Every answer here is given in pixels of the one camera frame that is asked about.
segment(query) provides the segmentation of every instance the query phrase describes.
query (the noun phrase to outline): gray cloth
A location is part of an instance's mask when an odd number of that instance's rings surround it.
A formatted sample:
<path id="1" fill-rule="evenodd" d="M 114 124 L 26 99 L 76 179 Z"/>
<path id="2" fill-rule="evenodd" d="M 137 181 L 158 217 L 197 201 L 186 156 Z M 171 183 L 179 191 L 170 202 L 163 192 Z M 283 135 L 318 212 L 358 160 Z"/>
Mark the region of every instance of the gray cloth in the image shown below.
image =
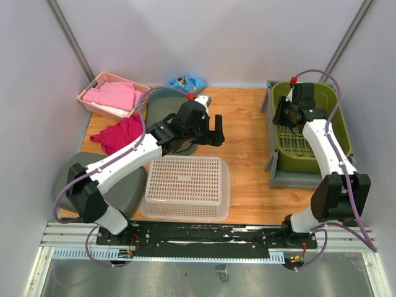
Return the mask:
<path id="1" fill-rule="evenodd" d="M 106 157 L 95 153 L 78 153 L 74 155 L 55 183 L 53 189 L 54 199 L 56 199 L 56 196 L 66 185 L 70 166 L 80 163 L 81 166 L 85 167 L 88 164 L 95 163 L 104 158 Z M 144 195 L 146 181 L 147 171 L 143 167 L 140 167 L 111 187 L 111 189 L 103 195 L 103 198 L 115 209 L 122 211 L 126 217 L 132 218 Z M 70 203 L 69 199 L 67 199 L 66 195 L 62 196 L 59 206 L 62 209 L 75 212 L 73 205 Z"/>
<path id="2" fill-rule="evenodd" d="M 146 127 L 148 128 L 155 122 L 162 121 L 171 113 L 177 113 L 180 106 L 186 101 L 187 98 L 185 96 L 172 90 L 154 91 L 147 105 Z M 188 156 L 194 153 L 196 149 L 196 144 L 191 145 L 190 142 L 185 142 L 178 150 L 180 153 L 169 153 L 169 155 Z"/>

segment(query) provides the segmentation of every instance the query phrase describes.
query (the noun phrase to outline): gray bin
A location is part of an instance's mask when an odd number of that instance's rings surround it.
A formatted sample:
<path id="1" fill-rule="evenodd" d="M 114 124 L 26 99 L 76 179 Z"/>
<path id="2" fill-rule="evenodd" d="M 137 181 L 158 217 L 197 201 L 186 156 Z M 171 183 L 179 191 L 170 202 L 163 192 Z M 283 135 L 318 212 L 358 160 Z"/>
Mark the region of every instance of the gray bin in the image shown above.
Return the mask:
<path id="1" fill-rule="evenodd" d="M 282 80 L 268 80 L 267 92 L 264 97 L 260 111 L 265 113 L 265 131 L 267 133 L 267 164 L 264 170 L 269 171 L 270 180 L 268 185 L 270 187 L 303 187 L 316 189 L 322 181 L 322 176 L 319 173 L 299 173 L 299 172 L 285 172 L 277 170 L 278 164 L 278 147 L 275 141 L 274 125 L 272 124 L 272 98 L 271 89 L 274 85 Z M 355 162 L 353 153 L 348 158 L 351 163 Z"/>

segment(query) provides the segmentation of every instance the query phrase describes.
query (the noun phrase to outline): laundry basket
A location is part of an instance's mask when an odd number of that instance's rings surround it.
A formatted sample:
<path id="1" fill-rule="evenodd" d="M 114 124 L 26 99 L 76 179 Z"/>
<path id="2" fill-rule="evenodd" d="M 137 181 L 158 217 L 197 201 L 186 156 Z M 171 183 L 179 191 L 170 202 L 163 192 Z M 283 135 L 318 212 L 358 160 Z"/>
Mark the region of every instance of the laundry basket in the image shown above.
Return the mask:
<path id="1" fill-rule="evenodd" d="M 221 158 L 166 156 L 150 164 L 140 211 L 147 218 L 220 222 L 228 217 L 230 194 Z"/>
<path id="2" fill-rule="evenodd" d="M 268 91 L 271 92 L 272 114 L 275 114 L 280 97 L 287 96 L 289 91 L 290 85 L 288 82 L 279 82 Z M 335 91 L 328 85 L 317 82 L 315 83 L 314 98 L 316 100 L 316 107 L 325 108 L 328 114 L 332 112 L 337 103 L 337 94 Z M 336 111 L 332 125 L 334 134 L 344 154 L 349 157 L 352 153 L 352 147 L 345 128 L 341 108 Z M 319 165 L 317 164 L 311 146 L 297 129 L 290 129 L 279 125 L 274 125 L 273 128 L 275 141 L 279 149 L 278 170 L 320 173 Z"/>
<path id="3" fill-rule="evenodd" d="M 149 87 L 146 87 L 145 85 L 138 84 L 137 82 L 133 82 L 131 80 L 123 79 L 120 76 L 116 76 L 108 72 L 101 72 L 93 81 L 91 81 L 88 87 L 86 87 L 85 90 L 82 91 L 81 94 L 77 97 L 77 100 L 79 100 L 81 104 L 83 104 L 85 108 L 88 109 L 89 111 L 100 114 L 101 116 L 104 116 L 108 119 L 113 119 L 115 121 L 122 120 L 122 117 L 118 116 L 117 114 L 113 114 L 107 110 L 104 110 L 97 105 L 93 105 L 89 102 L 83 101 L 83 97 L 88 90 L 90 90 L 91 88 L 99 88 L 102 85 L 104 85 L 105 82 L 132 82 L 134 84 L 135 89 L 141 91 L 142 93 L 146 92 L 149 89 Z M 144 101 L 142 102 L 142 107 L 146 106 L 149 97 L 150 95 L 147 95 L 145 97 Z M 137 113 L 137 106 L 127 115 L 127 117 L 132 116 L 134 113 Z"/>

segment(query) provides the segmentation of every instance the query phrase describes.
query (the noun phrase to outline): white towel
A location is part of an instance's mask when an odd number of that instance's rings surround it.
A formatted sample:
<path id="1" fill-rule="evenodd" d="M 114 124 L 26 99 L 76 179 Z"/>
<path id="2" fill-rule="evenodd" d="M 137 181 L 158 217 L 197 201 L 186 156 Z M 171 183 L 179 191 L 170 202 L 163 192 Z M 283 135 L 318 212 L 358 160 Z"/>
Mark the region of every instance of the white towel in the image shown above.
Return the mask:
<path id="1" fill-rule="evenodd" d="M 125 118 L 130 113 L 130 111 L 119 110 L 118 108 L 114 108 L 114 107 L 110 107 L 110 106 L 106 106 L 106 105 L 99 105 L 94 102 L 91 102 L 91 104 L 99 107 L 102 110 L 108 111 L 109 113 L 113 113 L 116 116 L 120 116 L 122 118 Z"/>

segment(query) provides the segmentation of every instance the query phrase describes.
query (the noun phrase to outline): green basket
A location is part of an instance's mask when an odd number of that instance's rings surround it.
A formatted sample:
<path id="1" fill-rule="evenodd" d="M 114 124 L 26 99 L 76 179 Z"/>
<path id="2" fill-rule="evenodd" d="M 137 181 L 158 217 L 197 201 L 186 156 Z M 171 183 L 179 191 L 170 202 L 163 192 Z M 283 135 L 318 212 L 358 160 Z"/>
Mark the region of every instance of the green basket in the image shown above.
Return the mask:
<path id="1" fill-rule="evenodd" d="M 275 114 L 279 98 L 287 96 L 290 91 L 288 82 L 279 82 L 272 87 L 272 113 Z M 328 114 L 332 112 L 337 102 L 337 94 L 328 85 L 315 83 L 314 98 L 316 107 L 325 108 Z M 340 143 L 340 146 L 349 157 L 352 152 L 351 143 L 344 119 L 340 109 L 335 113 L 333 120 L 333 131 Z M 308 141 L 300 134 L 296 128 L 290 129 L 275 125 L 275 141 L 279 149 L 278 170 L 287 172 L 320 173 L 315 155 L 308 144 Z"/>

